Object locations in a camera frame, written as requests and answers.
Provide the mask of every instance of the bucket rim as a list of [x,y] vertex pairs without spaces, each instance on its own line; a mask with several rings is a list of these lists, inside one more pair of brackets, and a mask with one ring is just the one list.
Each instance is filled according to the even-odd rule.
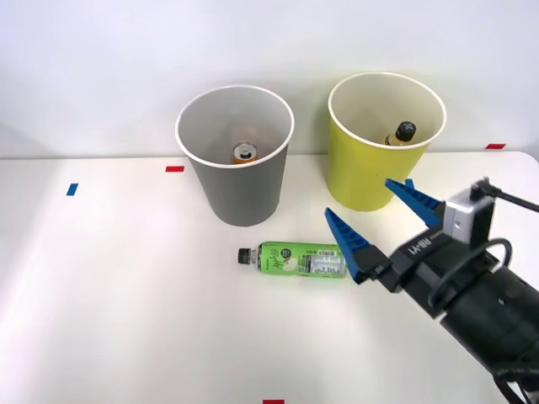
[[[388,145],[383,145],[383,144],[380,144],[380,143],[375,143],[374,141],[368,141],[367,139],[363,139],[362,137],[359,137],[358,135],[355,135],[354,133],[352,133],[350,130],[348,130],[338,119],[337,117],[335,116],[335,113],[334,113],[334,109],[333,109],[333,97],[335,95],[335,92],[339,89],[340,86],[342,86],[343,84],[345,84],[346,82],[348,82],[349,80],[351,79],[354,79],[356,77],[359,77],[359,76],[369,76],[369,75],[380,75],[380,76],[394,76],[394,77],[400,77],[400,78],[403,78],[403,79],[406,79],[406,80],[409,80],[410,82],[414,82],[415,84],[418,84],[420,87],[424,88],[425,90],[427,90],[430,95],[432,95],[436,101],[438,101],[438,104],[440,105],[441,107],[441,110],[442,110],[442,122],[441,122],[441,125],[440,125],[440,128],[438,129],[438,131],[433,134],[429,139],[427,139],[426,141],[422,141],[420,143],[417,143],[417,144],[414,144],[414,145],[409,145],[409,146],[398,146],[398,147],[395,147],[395,146],[388,146]],[[351,76],[348,76],[348,77],[345,77],[344,79],[342,79],[340,82],[338,82],[337,84],[335,84],[335,86],[333,87],[333,89],[331,90],[331,93],[329,93],[329,97],[328,97],[328,110],[329,110],[329,115],[331,116],[331,119],[335,122],[335,124],[344,132],[346,133],[348,136],[351,136],[353,137],[354,139],[356,139],[357,141],[360,141],[362,143],[365,143],[369,146],[373,146],[373,147],[378,147],[378,148],[381,148],[381,149],[388,149],[388,150],[394,150],[394,151],[397,151],[397,150],[411,150],[411,149],[418,149],[420,147],[424,147],[424,146],[428,146],[434,139],[436,139],[440,133],[445,129],[446,127],[446,123],[447,123],[447,110],[446,110],[446,105],[444,104],[444,102],[442,101],[442,99],[440,98],[440,96],[435,93],[435,91],[428,87],[427,85],[423,84],[422,82],[420,82],[419,80],[416,80],[414,78],[411,78],[411,77],[408,77],[408,76],[404,76],[403,74],[400,74],[400,73],[393,73],[393,72],[361,72],[361,73],[356,73],[356,74],[353,74]]]
[[[200,158],[193,154],[191,151],[185,147],[183,142],[181,141],[179,137],[179,122],[182,119],[182,116],[184,115],[185,111],[196,101],[198,101],[200,98],[205,97],[206,95],[210,93],[215,93],[217,91],[226,90],[229,88],[249,88],[253,90],[262,91],[264,93],[267,93],[275,98],[277,98],[286,108],[288,115],[290,116],[290,131],[288,132],[288,135],[286,136],[285,140],[280,144],[279,147],[277,147],[274,151],[272,151],[268,156],[260,158],[259,160],[256,160],[254,162],[245,162],[243,164],[220,164],[217,162],[208,162],[207,160],[204,160],[203,158]],[[263,162],[267,162],[268,160],[272,159],[273,157],[277,156],[279,153],[281,153],[285,147],[288,146],[290,143],[290,140],[292,138],[292,135],[294,134],[294,129],[296,127],[296,120],[294,118],[294,113],[292,112],[292,108],[290,105],[278,94],[274,93],[273,91],[268,90],[267,88],[262,88],[258,86],[252,86],[248,84],[232,84],[227,86],[221,86],[216,88],[211,88],[210,90],[207,90],[196,97],[192,98],[182,109],[179,111],[178,118],[176,119],[176,124],[174,127],[174,132],[176,136],[176,141],[179,144],[180,149],[182,149],[182,152],[184,152],[188,158],[192,158],[196,162],[199,162],[200,164],[203,164],[205,166],[209,167],[215,167],[215,168],[225,168],[225,169],[240,169],[240,168],[249,168],[253,166],[257,166],[259,164],[262,164]]]

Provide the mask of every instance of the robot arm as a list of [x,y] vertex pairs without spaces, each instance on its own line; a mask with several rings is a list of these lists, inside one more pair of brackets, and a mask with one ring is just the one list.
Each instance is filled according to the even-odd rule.
[[[539,391],[539,292],[508,268],[510,242],[489,240],[488,234],[496,197],[535,211],[539,206],[503,193],[486,178],[445,202],[409,183],[387,180],[386,186],[428,229],[387,257],[326,209],[352,278],[358,284],[378,280],[392,293],[404,290],[433,319],[445,314],[441,326],[493,375],[508,402],[523,402],[510,382],[532,402]],[[505,248],[501,266],[487,252],[497,244]]]

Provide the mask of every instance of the blue tape marker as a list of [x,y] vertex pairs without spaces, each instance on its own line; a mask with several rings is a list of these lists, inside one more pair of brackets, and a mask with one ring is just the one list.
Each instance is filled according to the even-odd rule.
[[72,183],[67,190],[66,196],[73,196],[77,192],[78,183]]

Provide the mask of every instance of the green bottle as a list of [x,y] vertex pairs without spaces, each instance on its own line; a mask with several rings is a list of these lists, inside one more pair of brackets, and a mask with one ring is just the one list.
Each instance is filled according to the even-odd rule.
[[265,274],[343,278],[347,271],[339,246],[331,244],[263,242],[258,248],[240,248],[237,261]]

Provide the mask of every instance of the gray bucket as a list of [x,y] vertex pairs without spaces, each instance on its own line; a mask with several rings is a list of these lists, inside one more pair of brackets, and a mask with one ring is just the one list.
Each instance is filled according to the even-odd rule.
[[[265,88],[215,88],[191,100],[176,120],[176,140],[188,156],[210,206],[222,221],[253,226],[277,209],[294,114]],[[242,142],[258,160],[234,163]]]

